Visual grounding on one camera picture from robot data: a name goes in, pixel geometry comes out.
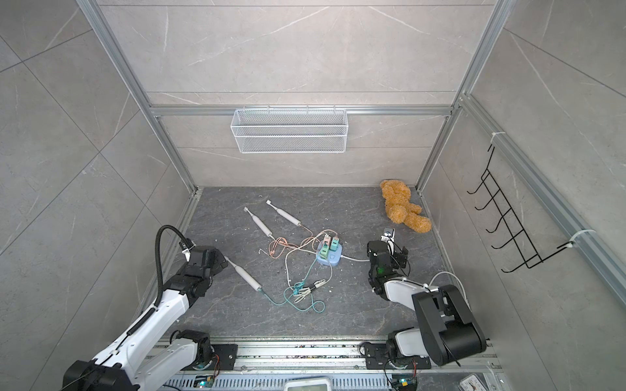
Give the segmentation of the green charger plug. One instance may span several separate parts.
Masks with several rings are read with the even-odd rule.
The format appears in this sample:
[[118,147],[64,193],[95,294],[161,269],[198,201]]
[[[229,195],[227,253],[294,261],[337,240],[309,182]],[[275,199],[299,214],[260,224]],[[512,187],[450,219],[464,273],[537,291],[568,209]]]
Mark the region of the green charger plug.
[[322,259],[327,259],[328,258],[328,254],[329,254],[329,246],[327,246],[327,244],[324,244],[322,246],[322,248],[320,249],[319,256]]

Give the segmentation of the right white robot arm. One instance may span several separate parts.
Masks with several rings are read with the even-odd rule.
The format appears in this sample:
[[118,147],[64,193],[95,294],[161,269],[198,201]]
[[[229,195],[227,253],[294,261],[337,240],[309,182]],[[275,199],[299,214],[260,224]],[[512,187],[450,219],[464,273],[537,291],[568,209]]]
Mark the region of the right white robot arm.
[[368,242],[368,281],[382,299],[414,311],[417,327],[389,335],[387,359],[403,365],[411,358],[429,358],[441,367],[484,352],[487,338],[459,288],[431,286],[402,276],[399,271],[408,264],[408,251],[392,250],[391,245],[389,239]]

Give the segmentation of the teal charger plug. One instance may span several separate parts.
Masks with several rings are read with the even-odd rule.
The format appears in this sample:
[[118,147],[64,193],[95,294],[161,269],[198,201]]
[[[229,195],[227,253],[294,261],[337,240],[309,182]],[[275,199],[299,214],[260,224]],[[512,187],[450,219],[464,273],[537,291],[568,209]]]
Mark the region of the teal charger plug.
[[337,236],[334,236],[334,238],[332,238],[331,240],[329,249],[334,252],[338,249],[339,244],[340,244],[339,238]]

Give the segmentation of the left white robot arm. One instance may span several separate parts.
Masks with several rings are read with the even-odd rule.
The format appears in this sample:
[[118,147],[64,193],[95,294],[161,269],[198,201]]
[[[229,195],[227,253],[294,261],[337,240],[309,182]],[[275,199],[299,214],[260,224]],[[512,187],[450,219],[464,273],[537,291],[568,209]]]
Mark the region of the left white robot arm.
[[[184,265],[165,279],[161,264],[161,236],[179,237]],[[178,371],[206,368],[216,361],[210,336],[183,330],[174,333],[161,353],[147,356],[167,330],[211,288],[214,277],[228,266],[213,246],[197,246],[178,228],[161,226],[155,239],[156,299],[116,340],[89,361],[78,360],[63,376],[64,390],[157,390]]]

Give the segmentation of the white electric toothbrush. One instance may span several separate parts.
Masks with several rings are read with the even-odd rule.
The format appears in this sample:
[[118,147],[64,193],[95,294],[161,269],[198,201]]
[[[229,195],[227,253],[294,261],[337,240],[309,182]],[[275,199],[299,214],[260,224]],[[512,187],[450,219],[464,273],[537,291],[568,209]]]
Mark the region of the white electric toothbrush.
[[254,278],[251,274],[249,274],[243,267],[240,267],[235,262],[233,262],[229,257],[225,257],[228,263],[234,268],[236,273],[243,278],[243,280],[251,286],[252,290],[256,292],[262,291],[262,285]]
[[265,236],[274,239],[273,233],[270,228],[254,213],[252,213],[248,207],[244,207],[244,211],[252,218],[257,227],[264,233]]
[[285,210],[276,207],[270,200],[266,200],[266,204],[268,206],[270,206],[271,208],[273,208],[276,213],[280,216],[282,216],[284,219],[286,219],[287,221],[289,221],[290,223],[292,223],[295,226],[301,226],[302,223],[300,220],[298,220],[297,218],[295,218],[295,216],[291,215],[290,213],[286,212]]

